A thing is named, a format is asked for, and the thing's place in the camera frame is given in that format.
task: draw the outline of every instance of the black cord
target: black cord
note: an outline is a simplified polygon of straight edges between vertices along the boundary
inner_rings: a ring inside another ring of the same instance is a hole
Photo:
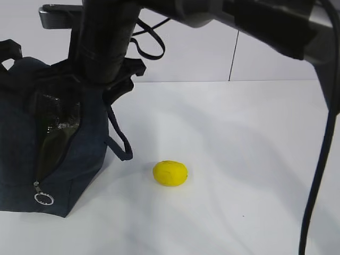
[[[313,183],[310,189],[308,202],[304,211],[303,221],[301,226],[300,235],[300,245],[299,245],[299,255],[305,255],[305,249],[307,245],[307,236],[310,226],[311,217],[319,193],[322,176],[324,174],[329,151],[332,145],[332,139],[335,130],[336,117],[338,114],[338,109],[340,106],[340,18],[338,13],[332,3],[329,0],[320,0],[324,9],[326,10],[334,30],[335,35],[335,52],[336,52],[336,62],[335,62],[335,77],[334,77],[334,87],[332,93],[332,99],[330,102],[330,108],[328,113],[328,120],[326,125],[325,137],[322,143],[320,157],[315,171]]]
[[[155,30],[155,29],[163,26],[165,23],[169,22],[170,20],[171,20],[170,18],[163,20],[161,23],[158,23],[157,25],[153,26],[152,30]],[[147,30],[143,30],[143,31],[140,31],[140,32],[133,33],[132,36],[139,36],[139,35],[142,35],[142,34],[147,33],[147,32],[148,32]]]

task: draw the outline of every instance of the bag strap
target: bag strap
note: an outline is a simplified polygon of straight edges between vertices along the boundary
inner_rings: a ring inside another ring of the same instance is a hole
[[[130,145],[128,139],[126,138],[126,136],[123,134],[123,132],[119,128],[116,116],[115,116],[115,114],[114,114],[114,112],[111,108],[111,105],[107,105],[106,109],[107,109],[108,119],[110,120],[114,130],[116,131],[116,133],[118,134],[118,136],[122,139],[122,141],[124,143],[125,151],[109,135],[107,136],[105,143],[110,147],[110,149],[113,151],[113,153],[121,161],[131,160],[133,158],[131,145]]]
[[[156,32],[152,29],[152,27],[150,27],[149,25],[147,25],[146,23],[144,23],[143,21],[141,21],[140,19],[138,19],[137,21],[137,24],[142,28],[144,29],[144,31],[146,31],[147,33],[149,33],[155,40],[156,42],[158,42],[158,44],[161,46],[162,50],[163,50],[163,53],[159,56],[153,56],[153,55],[150,55],[146,52],[144,52],[139,44],[138,44],[138,41],[135,39],[135,38],[131,38],[130,42],[131,43],[134,43],[136,44],[136,47],[137,47],[137,51],[138,53],[142,56],[142,57],[145,57],[147,58],[148,60],[159,60],[161,59],[164,54],[165,54],[165,44],[163,42],[163,40],[161,39],[161,37],[156,34]]]

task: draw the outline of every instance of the bag zipper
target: bag zipper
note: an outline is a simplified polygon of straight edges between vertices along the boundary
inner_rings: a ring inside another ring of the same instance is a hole
[[[41,205],[43,206],[51,206],[54,204],[54,198],[50,195],[50,194],[46,194],[43,193],[43,191],[41,190],[41,188],[39,187],[39,182],[36,181],[33,186],[36,189],[37,193],[34,196],[34,199]]]

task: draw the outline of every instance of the yellow ball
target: yellow ball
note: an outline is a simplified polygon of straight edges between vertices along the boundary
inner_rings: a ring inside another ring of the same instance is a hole
[[[188,178],[185,165],[175,161],[159,162],[153,170],[155,180],[164,186],[179,186]]]

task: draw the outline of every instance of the dark blue bag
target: dark blue bag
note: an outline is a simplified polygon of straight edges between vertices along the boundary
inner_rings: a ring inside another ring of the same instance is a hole
[[[56,120],[54,116],[39,119],[32,115],[29,102],[32,101],[31,96],[36,92],[36,88],[28,81],[32,80],[37,70],[48,68],[50,68],[48,65],[34,58],[19,59],[7,73],[8,77],[16,79],[13,83],[16,87],[8,88],[0,85],[0,210],[2,211],[38,212],[66,217],[102,168],[107,146],[121,160],[132,159],[131,147],[117,125],[111,104],[105,104],[103,101],[103,90],[79,86],[76,93],[81,101],[81,107],[75,105],[73,109],[76,113],[71,113],[71,120],[66,122],[58,118]],[[58,105],[60,102],[57,97],[53,102],[57,106],[47,102],[47,107],[51,107],[54,111],[64,110],[65,105]],[[44,110],[39,108],[36,112],[41,113]],[[125,151],[109,137],[108,119],[123,140]],[[44,150],[40,150],[37,126],[41,123],[43,126],[44,121],[49,120],[55,121],[57,129],[68,129],[74,132],[65,139],[65,144],[58,143],[64,146],[63,148],[51,145],[53,141],[58,139],[60,141],[67,132],[61,132],[62,135],[56,133],[56,137],[52,137],[44,144]],[[75,123],[75,129],[70,127],[69,123],[72,122]],[[38,162],[42,155],[44,161],[41,161],[43,162],[41,166],[53,165],[57,162],[51,171],[44,174],[38,173]]]

